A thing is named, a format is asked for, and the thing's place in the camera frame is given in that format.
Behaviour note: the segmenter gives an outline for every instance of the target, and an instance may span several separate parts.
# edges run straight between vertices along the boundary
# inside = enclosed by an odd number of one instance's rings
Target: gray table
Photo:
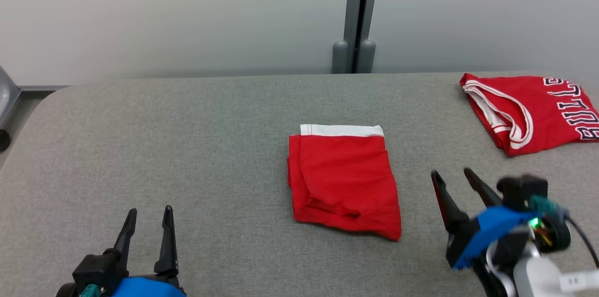
[[[599,246],[599,145],[508,159],[467,103],[458,73],[125,80],[45,99],[0,172],[0,295],[53,296],[83,256],[112,246],[139,210],[131,274],[158,259],[174,208],[189,296],[483,296],[445,261],[447,235],[430,171],[469,214],[483,203],[462,174],[493,184],[550,180]],[[583,87],[599,105],[599,88]],[[381,125],[402,209],[400,242],[296,223],[287,136],[302,123]],[[580,238],[552,256],[591,269]]]

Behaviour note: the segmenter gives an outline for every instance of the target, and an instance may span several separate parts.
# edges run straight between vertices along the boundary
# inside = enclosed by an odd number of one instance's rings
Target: chicago bulls jersey
[[[569,142],[599,141],[599,115],[582,88],[559,78],[518,76],[460,80],[497,148],[508,156]]]

